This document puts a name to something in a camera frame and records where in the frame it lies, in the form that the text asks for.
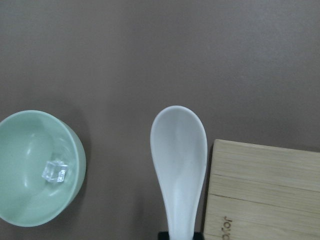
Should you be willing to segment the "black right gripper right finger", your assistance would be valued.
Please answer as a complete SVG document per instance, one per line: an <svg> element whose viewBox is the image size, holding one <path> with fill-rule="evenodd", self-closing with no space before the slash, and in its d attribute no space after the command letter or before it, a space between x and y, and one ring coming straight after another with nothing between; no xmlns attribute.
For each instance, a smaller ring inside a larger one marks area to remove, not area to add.
<svg viewBox="0 0 320 240"><path fill-rule="evenodd" d="M194 232L193 240L204 240L204 235L202 232Z"/></svg>

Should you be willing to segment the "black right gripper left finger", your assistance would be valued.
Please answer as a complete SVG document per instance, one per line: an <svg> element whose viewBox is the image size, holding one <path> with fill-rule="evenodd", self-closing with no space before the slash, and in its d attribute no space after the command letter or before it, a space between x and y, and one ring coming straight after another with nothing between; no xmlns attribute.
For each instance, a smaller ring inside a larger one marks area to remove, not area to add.
<svg viewBox="0 0 320 240"><path fill-rule="evenodd" d="M169 240L169 239L170 239L170 236L168 231L160 231L157 234L157 240Z"/></svg>

